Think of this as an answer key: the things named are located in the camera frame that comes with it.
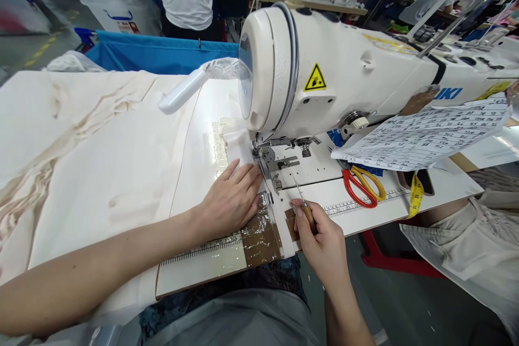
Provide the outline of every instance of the yellow warning sticker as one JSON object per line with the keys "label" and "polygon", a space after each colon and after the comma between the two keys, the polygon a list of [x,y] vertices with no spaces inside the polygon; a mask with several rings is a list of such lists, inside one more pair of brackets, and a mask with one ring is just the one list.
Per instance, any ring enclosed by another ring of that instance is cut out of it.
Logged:
{"label": "yellow warning sticker", "polygon": [[377,38],[371,35],[362,34],[364,37],[369,40],[369,42],[378,47],[382,50],[388,50],[388,51],[394,51],[399,52],[401,54],[407,54],[407,55],[416,55],[418,54],[418,51],[411,46],[405,44],[404,42],[397,41],[396,39],[389,40],[389,39],[382,39]]}
{"label": "yellow warning sticker", "polygon": [[310,92],[314,90],[323,90],[326,89],[326,83],[324,82],[323,74],[319,68],[318,64],[315,64],[310,77],[308,78],[307,84],[304,87],[303,91]]}
{"label": "yellow warning sticker", "polygon": [[493,94],[496,94],[498,92],[504,92],[508,88],[508,86],[512,83],[512,81],[502,81],[498,82],[494,85],[492,85],[487,91],[482,94],[480,97],[478,97],[476,100],[485,100],[492,96]]}

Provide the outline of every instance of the hand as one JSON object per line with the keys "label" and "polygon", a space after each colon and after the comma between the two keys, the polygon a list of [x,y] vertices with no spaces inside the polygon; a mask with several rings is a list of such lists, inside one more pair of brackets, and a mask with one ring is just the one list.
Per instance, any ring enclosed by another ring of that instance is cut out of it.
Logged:
{"label": "hand", "polygon": [[327,292],[340,290],[350,282],[344,233],[319,204],[307,203],[312,209],[318,234],[312,234],[310,223],[301,208],[301,199],[292,200],[296,213],[294,230],[299,231],[304,255]]}
{"label": "hand", "polygon": [[196,207],[195,215],[205,242],[240,229],[258,211],[257,193],[263,175],[258,165],[246,164],[231,177],[238,163],[239,159],[235,159],[227,166]]}

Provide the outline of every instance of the yellow measuring tape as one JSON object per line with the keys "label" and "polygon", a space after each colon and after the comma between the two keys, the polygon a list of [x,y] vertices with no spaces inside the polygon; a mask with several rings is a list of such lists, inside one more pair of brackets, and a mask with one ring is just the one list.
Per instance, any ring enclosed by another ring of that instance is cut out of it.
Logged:
{"label": "yellow measuring tape", "polygon": [[411,219],[415,217],[416,214],[420,211],[420,205],[422,205],[423,199],[423,185],[416,176],[416,172],[412,177],[411,183],[411,204],[409,205],[409,217],[407,219]]}

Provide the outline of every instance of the blue fabric bin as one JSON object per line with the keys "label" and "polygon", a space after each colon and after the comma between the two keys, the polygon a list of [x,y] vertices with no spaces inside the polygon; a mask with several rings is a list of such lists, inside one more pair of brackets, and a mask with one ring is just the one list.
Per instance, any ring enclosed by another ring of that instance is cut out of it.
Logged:
{"label": "blue fabric bin", "polygon": [[99,43],[86,56],[107,70],[190,74],[212,59],[238,58],[237,43],[206,42],[97,31]]}

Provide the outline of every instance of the wooden handle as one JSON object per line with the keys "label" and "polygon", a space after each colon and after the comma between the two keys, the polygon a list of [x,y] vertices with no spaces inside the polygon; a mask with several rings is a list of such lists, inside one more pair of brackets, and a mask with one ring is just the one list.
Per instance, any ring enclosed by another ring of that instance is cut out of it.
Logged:
{"label": "wooden handle", "polygon": [[314,216],[312,215],[312,209],[310,208],[309,205],[307,205],[306,207],[302,207],[302,208],[303,208],[304,214],[306,215],[306,217],[308,219],[308,222],[310,223],[310,228],[312,229],[312,233],[314,235],[317,234],[317,226],[314,221]]}

